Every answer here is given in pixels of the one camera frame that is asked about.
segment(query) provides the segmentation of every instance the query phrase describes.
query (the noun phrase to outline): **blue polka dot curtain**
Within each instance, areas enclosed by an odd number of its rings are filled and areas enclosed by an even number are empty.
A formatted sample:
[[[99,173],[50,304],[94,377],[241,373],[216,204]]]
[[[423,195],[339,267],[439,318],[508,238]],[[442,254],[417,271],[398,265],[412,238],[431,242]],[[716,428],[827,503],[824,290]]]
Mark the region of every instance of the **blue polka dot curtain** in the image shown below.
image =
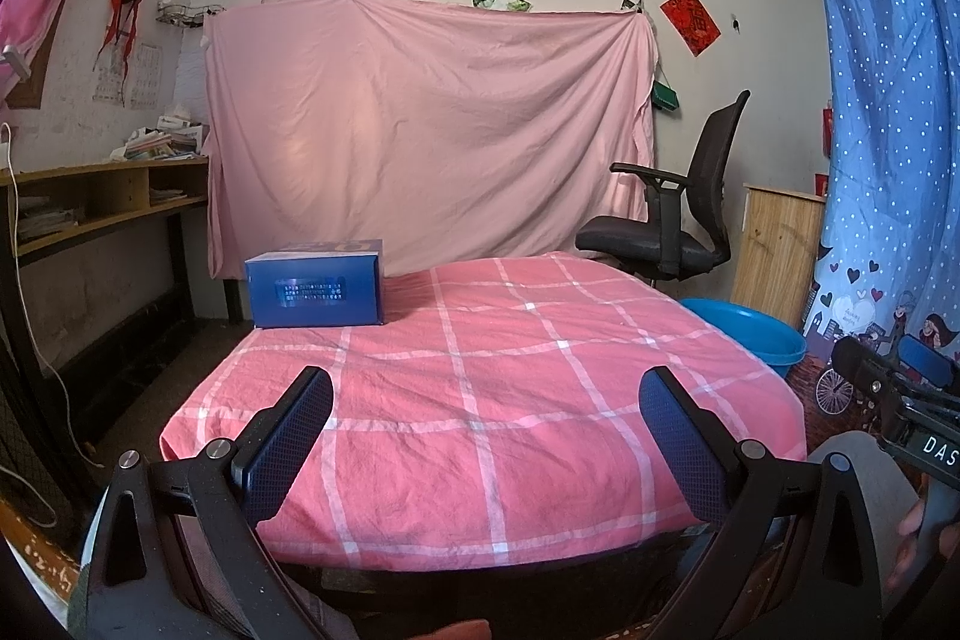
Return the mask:
[[[810,354],[823,370],[841,335],[888,354],[910,333],[958,359],[960,0],[824,2],[835,126]]]

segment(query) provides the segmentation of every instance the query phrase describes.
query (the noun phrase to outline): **tissue box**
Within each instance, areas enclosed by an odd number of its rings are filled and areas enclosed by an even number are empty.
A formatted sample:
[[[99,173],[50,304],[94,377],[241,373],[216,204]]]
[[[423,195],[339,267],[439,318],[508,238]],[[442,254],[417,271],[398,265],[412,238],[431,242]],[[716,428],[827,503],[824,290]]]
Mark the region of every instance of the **tissue box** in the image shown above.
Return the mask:
[[[383,323],[383,242],[323,242],[287,247],[247,261],[253,323],[372,326]]]

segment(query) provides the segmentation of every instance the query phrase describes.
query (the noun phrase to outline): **pink checkered bedsheet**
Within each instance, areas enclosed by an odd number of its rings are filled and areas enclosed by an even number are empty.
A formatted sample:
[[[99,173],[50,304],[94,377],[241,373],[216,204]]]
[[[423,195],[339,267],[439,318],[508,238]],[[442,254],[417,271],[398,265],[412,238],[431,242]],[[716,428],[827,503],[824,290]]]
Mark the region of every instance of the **pink checkered bedsheet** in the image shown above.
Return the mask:
[[[637,408],[670,367],[737,438],[804,458],[803,408],[735,342],[640,281],[564,253],[384,282],[387,324],[254,330],[160,437],[165,458],[236,437],[304,365],[328,427],[277,517],[277,560],[454,570],[560,560],[694,523]]]

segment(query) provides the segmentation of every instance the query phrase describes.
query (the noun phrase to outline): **white stripe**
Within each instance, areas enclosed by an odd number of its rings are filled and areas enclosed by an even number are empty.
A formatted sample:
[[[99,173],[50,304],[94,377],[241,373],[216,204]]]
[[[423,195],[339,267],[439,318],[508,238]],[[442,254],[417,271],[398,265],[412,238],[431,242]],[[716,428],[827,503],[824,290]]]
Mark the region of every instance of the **white stripe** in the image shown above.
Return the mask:
[[[330,414],[330,421],[333,422],[336,421],[337,400],[340,398],[340,378],[343,374],[344,364],[347,362],[349,345],[350,328],[347,327],[340,333],[337,356],[333,362],[333,367],[330,367],[330,380],[333,381],[334,389],[333,412]],[[347,554],[347,561],[353,565],[358,565],[360,547],[350,536],[347,514],[344,512],[344,503],[337,488],[337,429],[336,426],[331,427],[331,429],[330,434],[323,438],[323,446],[320,447],[320,477],[323,479],[323,491],[330,504],[333,527],[337,531],[337,537],[340,538],[344,553]]]
[[[612,306],[613,309],[616,310],[616,314],[622,317],[622,319],[624,319],[631,328],[637,331],[637,333],[640,335],[640,338],[645,339],[648,345],[656,347],[656,340],[650,335],[650,332],[648,332],[648,330],[646,329],[640,328],[640,325],[637,324],[637,321],[635,321],[632,318],[630,313],[628,313],[626,310],[624,310],[620,306],[621,302],[604,301],[599,296],[595,296],[592,292],[589,292],[587,289],[585,289],[583,287],[583,284],[579,280],[577,280],[572,274],[569,273],[569,271],[566,269],[566,266],[563,265],[563,262],[560,261],[559,258],[554,258],[554,263],[557,266],[560,266],[560,271],[563,272],[563,276],[565,276],[566,279],[570,280],[570,283],[573,283],[573,287],[575,287],[576,290],[579,290],[579,292],[581,292],[584,296],[587,296],[587,298],[594,301],[594,303],[596,304],[604,304],[604,305]],[[641,301],[642,299],[649,299],[649,298],[651,297],[648,295],[648,296],[643,296],[637,299],[624,299],[624,302]]]
[[[731,434],[733,435],[733,438],[737,440],[737,442],[740,442],[741,439],[750,437],[750,432],[747,429],[747,425],[743,422],[743,418],[740,417],[740,414],[733,408],[733,405],[731,405],[730,402],[716,392],[716,389],[714,389],[707,378],[704,378],[704,376],[699,372],[696,372],[689,366],[685,365],[680,356],[676,356],[673,353],[668,353],[666,356],[672,365],[678,366],[684,372],[688,373],[691,378],[697,381],[698,386],[704,393],[706,393],[708,396],[712,396],[713,399],[716,400],[717,407],[721,408],[721,410],[727,414],[731,426],[733,426],[733,429],[736,429],[736,432],[731,432]]]
[[[525,305],[524,309],[531,311],[533,307],[534,305],[532,304]],[[601,338],[601,336],[594,336],[594,338],[589,339],[568,339],[566,342],[570,347],[577,347],[579,345],[650,345],[653,347],[659,347],[659,343],[696,339],[700,336],[705,336],[708,333],[712,332],[709,329],[700,329],[687,333],[686,335],[666,335],[661,336],[658,339],[643,335],[632,339],[622,338],[622,336],[603,336],[603,338]],[[467,350],[459,352],[456,355],[460,357],[466,357],[467,359],[488,359],[489,357],[496,356],[530,356],[538,353],[548,353],[551,350],[557,349],[556,340],[551,340],[549,342],[540,342],[535,345],[527,345],[526,347],[520,348],[502,348],[500,350]],[[247,353],[264,353],[271,351],[279,353],[289,353],[291,351],[329,351],[332,353],[336,350],[337,348],[335,348],[333,345],[320,345],[315,343],[299,345],[256,345],[253,347],[238,348],[234,351],[233,355],[242,356]],[[449,350],[405,350],[395,353],[361,353],[356,355],[362,356],[364,359],[399,362],[400,360],[410,359],[435,359],[436,357],[450,357],[454,354],[450,353]]]
[[[599,534],[609,533],[610,531],[627,530],[627,528],[646,527],[656,521],[669,520],[689,514],[686,504],[681,501],[678,504],[664,507],[652,513],[640,513],[637,515],[624,515],[619,518],[613,518],[608,521],[602,521],[599,524],[584,528],[573,528],[573,530],[559,531],[556,534],[545,534],[540,537],[528,537],[517,540],[510,544],[511,550],[533,551],[537,548],[547,548],[551,545],[557,545],[568,540],[586,540]],[[640,536],[637,542],[646,539]],[[472,545],[419,545],[413,543],[384,543],[379,540],[370,542],[360,542],[363,551],[376,551],[382,554],[406,554],[419,555],[420,557],[447,558],[453,557],[475,557],[476,555],[489,554],[491,549],[488,543]],[[291,554],[339,554],[341,549],[333,543],[326,542],[299,542],[291,540],[274,541],[268,540],[267,547],[271,552],[291,552]]]
[[[249,410],[232,410],[232,408],[214,408],[218,416],[233,420],[248,421],[255,413]],[[181,418],[191,418],[197,413],[196,408],[184,408],[179,412]],[[456,429],[483,429],[485,432],[502,432],[507,429],[533,429],[541,423],[557,423],[559,421],[600,421],[604,418],[614,418],[620,415],[640,414],[635,405],[618,408],[608,413],[534,413],[524,415],[512,421],[467,421],[464,418],[448,418],[440,421],[395,421],[379,418],[330,418],[323,428],[326,431],[338,432],[387,432],[388,434],[437,434],[437,432],[454,432]]]
[[[622,277],[606,277],[603,280],[584,280],[581,285],[584,286],[598,286],[601,283],[622,283]],[[467,286],[467,287],[503,287],[503,283],[498,283],[496,280],[444,280],[443,285],[445,286]],[[551,287],[569,287],[568,283],[534,283],[533,285],[524,285],[523,283],[509,283],[507,282],[507,287],[521,287],[525,290],[542,290],[550,289]],[[422,286],[404,286],[402,292],[411,292],[411,290],[425,289],[426,284]]]
[[[613,299],[611,301],[603,301],[599,298],[596,298],[597,304],[632,304],[635,302],[644,302],[647,301],[649,296],[633,296],[627,299]],[[568,301],[555,301],[555,302],[539,302],[536,306],[538,307],[569,307],[570,303]],[[395,310],[387,309],[387,314],[393,314],[394,316],[408,316],[411,313],[435,313],[439,311],[439,307],[414,307],[413,309],[406,307],[397,307]],[[525,306],[522,304],[517,304],[512,307],[506,307],[502,304],[483,304],[477,307],[447,307],[446,310],[449,313],[488,313],[489,311],[523,311]]]
[[[503,282],[509,285],[510,281],[507,277],[507,271],[506,268],[504,268],[503,263],[500,261],[500,259],[494,259],[493,263],[496,263],[497,268],[500,270],[500,277],[503,279]],[[513,295],[523,301],[523,298],[513,287],[510,287],[510,291]],[[533,302],[526,302],[526,304],[533,305],[529,309],[532,309],[539,319],[541,319],[541,323],[544,324],[546,333],[548,333],[551,338],[557,340],[557,345],[560,347],[560,352],[563,353],[563,357],[566,359],[568,365],[570,365],[570,367],[573,369],[577,379],[580,381],[580,385],[585,391],[587,391],[590,400],[592,400],[593,405],[595,405],[599,413],[611,413],[612,410],[610,405],[607,404],[607,400],[604,399],[603,394],[600,393],[599,389],[597,389],[597,386],[595,386],[592,379],[590,379],[589,373],[587,373],[584,365],[582,365],[580,360],[573,355],[573,352],[569,348],[569,342],[560,339],[560,334],[554,328],[553,323],[539,313],[539,311],[536,309],[536,305],[534,305]],[[637,437],[637,433],[627,425],[626,421],[624,421],[622,418],[614,417],[611,418],[611,423],[613,423],[613,428],[616,429],[617,433],[623,437],[624,441],[627,443],[627,447],[630,448],[634,454],[634,458],[637,460],[637,468],[640,469],[640,496],[644,512],[648,514],[656,514],[654,472],[650,465],[650,456],[640,444],[640,439]],[[643,533],[645,531],[645,524],[641,523],[640,527],[641,533]]]
[[[261,335],[261,330],[254,329],[244,340],[248,345],[252,345]],[[213,381],[210,386],[210,390],[203,396],[203,400],[200,401],[200,410],[197,411],[197,453],[200,453],[200,449],[203,448],[208,442],[206,439],[206,418],[210,414],[210,405],[213,404],[213,397],[216,395],[217,391],[220,390],[220,386],[224,384],[224,381],[229,378],[230,373],[237,367],[240,362],[240,357],[244,355],[246,350],[235,351],[235,355],[230,355],[230,362],[227,366],[224,367],[223,372],[220,373],[220,376]]]
[[[464,361],[457,352],[457,338],[453,333],[453,324],[450,323],[450,314],[443,306],[443,292],[440,290],[440,280],[435,269],[430,269],[430,278],[433,280],[434,296],[437,299],[437,305],[440,307],[440,323],[443,324],[443,335],[446,338],[446,347],[450,351],[453,373],[460,384],[460,394],[464,398],[464,409],[472,418],[470,424],[472,424],[473,440],[476,443],[477,459],[480,464],[480,480],[483,482],[484,497],[487,501],[487,515],[488,520],[490,520],[493,562],[495,564],[509,564],[510,546],[507,543],[507,528],[503,520],[503,506],[500,504],[500,490],[496,482],[496,468],[493,465],[493,450],[490,447],[490,438],[483,431],[483,421],[477,408],[476,396],[474,396],[469,378],[467,378]]]

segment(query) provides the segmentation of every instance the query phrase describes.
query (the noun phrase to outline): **desk leg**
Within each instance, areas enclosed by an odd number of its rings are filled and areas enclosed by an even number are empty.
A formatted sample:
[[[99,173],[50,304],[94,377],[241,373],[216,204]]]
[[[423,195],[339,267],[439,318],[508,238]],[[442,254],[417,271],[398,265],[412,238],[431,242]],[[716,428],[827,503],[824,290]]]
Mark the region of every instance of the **desk leg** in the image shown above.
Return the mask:
[[[243,302],[240,301],[240,283],[237,280],[224,280],[224,297],[227,298],[230,323],[243,323]]]
[[[184,251],[184,223],[181,214],[167,218],[167,244],[170,247],[170,263],[174,271],[174,287],[178,292],[181,317],[193,320],[193,299],[190,296],[190,278],[186,272],[186,253]]]
[[[81,511],[93,509],[99,493],[73,447],[65,423],[66,405],[56,379],[46,378],[30,338],[16,282],[11,238],[11,200],[0,191],[0,316],[13,366],[2,366],[0,384],[24,437],[67,499]]]

